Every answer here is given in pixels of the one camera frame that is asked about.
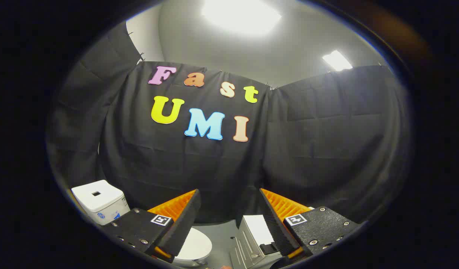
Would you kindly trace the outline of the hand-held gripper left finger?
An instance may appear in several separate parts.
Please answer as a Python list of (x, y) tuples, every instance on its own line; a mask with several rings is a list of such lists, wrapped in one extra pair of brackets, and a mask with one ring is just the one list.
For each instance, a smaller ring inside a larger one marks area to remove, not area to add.
[(135, 208), (102, 226), (111, 239), (147, 256), (172, 263), (185, 243), (201, 207), (194, 189), (149, 210)]

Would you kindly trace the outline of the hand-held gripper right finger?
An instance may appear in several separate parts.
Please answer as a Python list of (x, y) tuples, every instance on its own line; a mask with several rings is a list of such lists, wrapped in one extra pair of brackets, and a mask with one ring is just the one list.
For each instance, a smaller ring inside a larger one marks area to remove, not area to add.
[(310, 209), (275, 192), (260, 188), (263, 218), (276, 248), (287, 260), (327, 252), (358, 235), (358, 223), (326, 206)]

